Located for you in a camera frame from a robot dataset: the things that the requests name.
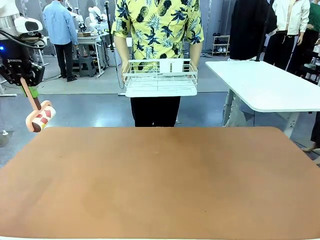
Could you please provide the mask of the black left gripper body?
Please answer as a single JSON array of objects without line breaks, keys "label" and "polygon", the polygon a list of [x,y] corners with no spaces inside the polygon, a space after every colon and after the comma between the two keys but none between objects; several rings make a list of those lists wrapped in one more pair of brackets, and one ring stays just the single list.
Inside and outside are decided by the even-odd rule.
[{"label": "black left gripper body", "polygon": [[29,51],[9,39],[0,41],[0,72],[5,75],[28,76],[32,70]]}]

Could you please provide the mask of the person's right hand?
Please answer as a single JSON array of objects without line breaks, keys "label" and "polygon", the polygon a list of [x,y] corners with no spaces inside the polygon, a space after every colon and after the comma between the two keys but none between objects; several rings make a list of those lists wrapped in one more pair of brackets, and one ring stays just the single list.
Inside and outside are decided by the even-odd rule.
[{"label": "person's right hand", "polygon": [[123,84],[126,81],[125,74],[128,72],[129,68],[130,68],[130,61],[129,60],[124,60],[122,62],[122,65],[121,65],[121,80],[122,80]]}]

